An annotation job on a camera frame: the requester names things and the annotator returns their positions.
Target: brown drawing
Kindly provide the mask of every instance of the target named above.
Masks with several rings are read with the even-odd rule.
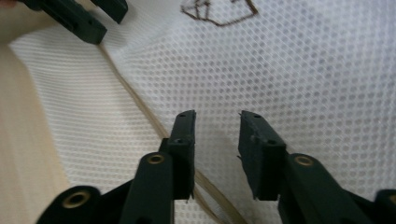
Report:
[[[230,13],[233,15],[233,18],[227,21],[220,21],[219,18],[212,16],[215,14],[213,13],[213,5],[218,3],[219,0],[215,0],[213,2],[214,3],[212,3],[211,0],[193,0],[193,2],[191,1],[189,4],[184,3],[181,6],[181,12],[196,21],[208,21],[217,26],[232,25],[251,18],[259,13],[252,0],[227,0],[230,4],[238,3],[238,9],[243,7],[245,9],[245,13],[243,15],[234,15]]]

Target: black plastic part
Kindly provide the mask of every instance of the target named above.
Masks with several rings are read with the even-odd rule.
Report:
[[[107,29],[74,0],[22,0],[33,10],[44,10],[81,40],[99,44]]]
[[[80,206],[78,202],[87,201]],[[98,189],[89,186],[77,186],[58,195],[41,215],[37,224],[86,224],[94,216],[95,207],[100,199]]]
[[[375,197],[375,209],[381,223],[396,223],[396,189],[382,189]]]
[[[367,199],[347,190],[346,193],[368,218],[370,218],[374,223],[381,223],[379,222],[380,218],[378,218],[377,212],[375,211],[375,204],[373,202],[370,202]]]
[[[121,23],[128,11],[128,4],[125,0],[92,0],[92,2],[117,23]]]
[[[101,196],[96,205],[95,216],[92,216],[91,224],[119,223],[122,208],[128,196],[129,189],[134,183],[130,180],[117,188]]]
[[[306,223],[373,223],[315,158],[289,155],[284,175]]]
[[[284,185],[280,192],[279,203],[277,205],[280,218],[283,224],[305,224],[305,219],[300,206],[297,204],[294,195],[289,187]]]
[[[242,111],[238,149],[253,197],[276,201],[286,144],[262,116]]]
[[[189,199],[194,189],[195,117],[194,110],[178,114],[170,138],[163,140],[160,149],[174,160],[175,200]]]
[[[172,157],[163,152],[144,156],[123,206],[120,224],[173,223]]]

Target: metal screw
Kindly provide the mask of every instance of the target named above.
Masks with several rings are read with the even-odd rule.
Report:
[[[311,166],[314,164],[314,162],[306,156],[298,156],[294,158],[294,160],[303,166]]]
[[[87,190],[81,190],[69,195],[62,202],[64,208],[76,208],[82,206],[91,198],[91,194]]]
[[[155,155],[148,157],[148,163],[150,163],[150,164],[159,164],[159,163],[162,163],[164,160],[165,160],[165,158],[159,154],[155,154]]]
[[[396,194],[390,195],[389,198],[394,204],[396,204]]]

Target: wooden surface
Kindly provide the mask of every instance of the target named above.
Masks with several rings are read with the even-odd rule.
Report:
[[[35,223],[69,188],[25,66],[0,45],[0,223]]]

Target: white perforated fabric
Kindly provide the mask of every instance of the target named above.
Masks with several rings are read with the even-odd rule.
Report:
[[[71,185],[105,193],[134,177],[159,136],[96,46],[58,26],[11,47],[27,65]],[[210,223],[194,200],[176,202],[176,223]]]
[[[198,4],[201,18],[207,7],[201,4],[204,2]],[[214,22],[227,24],[245,17],[251,12],[248,1],[212,0],[206,21],[197,20],[193,14],[193,1],[181,4],[176,0],[131,1],[130,12],[122,25],[116,25],[102,12],[98,14],[108,29],[104,46],[110,58],[167,130],[170,131],[179,112],[197,111],[196,166],[248,223],[279,223],[279,215],[276,203],[252,200],[240,160],[236,158],[237,113],[242,109],[263,115],[288,143],[290,152],[318,158],[343,188],[368,199],[373,199],[379,189],[395,188],[396,3],[392,0],[252,2],[259,11],[257,15],[226,26],[216,26]],[[180,12],[180,5],[190,16]],[[61,29],[56,32],[59,34],[48,30],[26,36],[12,47],[32,72],[69,178],[75,183],[109,188],[113,184],[108,184],[109,179],[121,182],[130,176],[129,162],[133,160],[124,166],[108,157],[63,153],[84,152],[86,148],[78,145],[85,138],[75,141],[75,137],[82,139],[78,126],[89,125],[91,116],[97,118],[95,125],[100,123],[101,117],[95,113],[114,107],[102,102],[100,107],[89,104],[87,114],[66,114],[70,106],[64,106],[65,99],[56,94],[64,92],[61,95],[68,95],[66,102],[79,108],[93,97],[81,102],[79,96],[90,93],[90,88],[77,90],[78,83],[97,81],[102,83],[99,89],[113,85],[115,88],[118,84],[111,75],[102,79],[111,73],[104,72],[108,68],[96,49],[66,37],[71,35]],[[39,43],[32,44],[35,43],[32,39],[39,39]],[[48,52],[46,58],[41,56],[44,51]],[[61,63],[54,66],[54,61]],[[76,64],[76,69],[68,70],[72,64]],[[100,69],[91,72],[97,66]],[[62,76],[55,82],[53,74],[57,75],[58,70],[62,70],[59,72]],[[91,78],[76,82],[82,75]],[[64,77],[70,77],[68,85]],[[59,87],[50,91],[54,83]],[[119,111],[130,112],[134,108],[130,100],[119,100],[123,99],[122,94],[105,95],[112,97],[111,102],[119,103],[113,110],[117,115]],[[89,117],[78,119],[78,124],[62,125],[67,117],[74,120],[75,116],[88,114]],[[142,136],[143,130],[145,136],[155,134],[145,128],[148,124],[143,115],[129,116],[110,126],[91,124],[96,130],[93,133],[108,131],[109,127],[122,129],[123,125],[134,130],[128,136],[92,134],[92,146],[100,145],[98,141],[111,148],[111,155],[134,158],[122,154],[128,153],[121,149],[125,147],[115,147],[120,141],[111,141],[112,137],[117,140],[120,137],[128,142],[128,150],[132,146],[155,150],[158,139],[131,140],[132,135]],[[136,130],[131,120],[141,120],[142,131],[137,131],[139,126]],[[120,166],[107,173],[98,171],[108,175],[93,176],[93,171],[87,172],[83,166],[86,163],[95,169],[103,165]],[[122,177],[115,177],[116,172]],[[194,209],[186,211],[179,215],[184,217],[180,223],[199,223],[197,220],[210,223],[205,215],[192,215],[194,212],[201,214]]]

